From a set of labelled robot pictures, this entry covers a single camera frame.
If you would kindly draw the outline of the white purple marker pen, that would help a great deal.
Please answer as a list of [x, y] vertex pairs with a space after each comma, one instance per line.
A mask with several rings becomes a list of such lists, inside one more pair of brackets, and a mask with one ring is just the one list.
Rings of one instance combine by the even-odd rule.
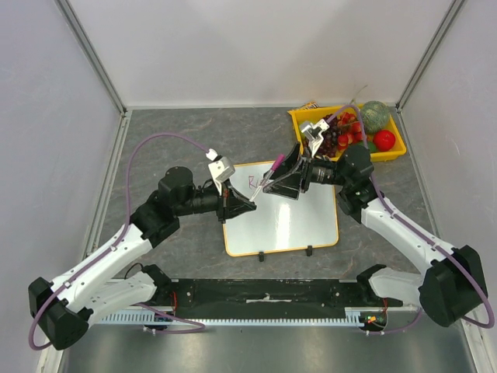
[[280, 167], [280, 165], [281, 165], [281, 163], [283, 162], [284, 159], [285, 159], [285, 155], [284, 154], [278, 155], [278, 157], [276, 158], [276, 160], [271, 165], [270, 169], [264, 174], [264, 176], [262, 178], [262, 181], [256, 187], [256, 189], [255, 189], [254, 193], [252, 194], [252, 196], [249, 198], [250, 202], [254, 202], [255, 201], [255, 199], [257, 198], [257, 196], [259, 195], [259, 193], [262, 191], [263, 187], [269, 182], [271, 176]]

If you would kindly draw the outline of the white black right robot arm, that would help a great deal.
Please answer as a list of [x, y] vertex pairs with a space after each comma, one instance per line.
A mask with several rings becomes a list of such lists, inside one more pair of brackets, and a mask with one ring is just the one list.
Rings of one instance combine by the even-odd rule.
[[373, 171], [370, 151], [362, 145], [346, 149], [336, 161], [301, 155], [295, 145], [264, 174], [263, 191], [297, 199], [313, 183], [338, 186], [342, 212], [386, 239], [418, 271], [370, 268], [366, 282], [377, 297], [415, 305], [443, 327], [464, 319], [491, 329], [495, 314], [478, 252], [443, 241], [401, 213], [379, 190]]

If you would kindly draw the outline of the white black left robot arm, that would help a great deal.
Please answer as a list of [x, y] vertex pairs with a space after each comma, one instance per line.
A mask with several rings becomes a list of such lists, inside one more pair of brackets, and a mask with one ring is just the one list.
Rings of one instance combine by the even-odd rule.
[[91, 256], [51, 281], [38, 277], [30, 283], [30, 347], [40, 350], [34, 332], [41, 329], [48, 347], [65, 350], [110, 313], [153, 299], [156, 291], [169, 282], [155, 265], [121, 284], [107, 286], [106, 282], [175, 233], [182, 216], [214, 212], [224, 222], [255, 209], [255, 203], [237, 191], [230, 180], [211, 178], [196, 186], [190, 169], [169, 169], [114, 237]]

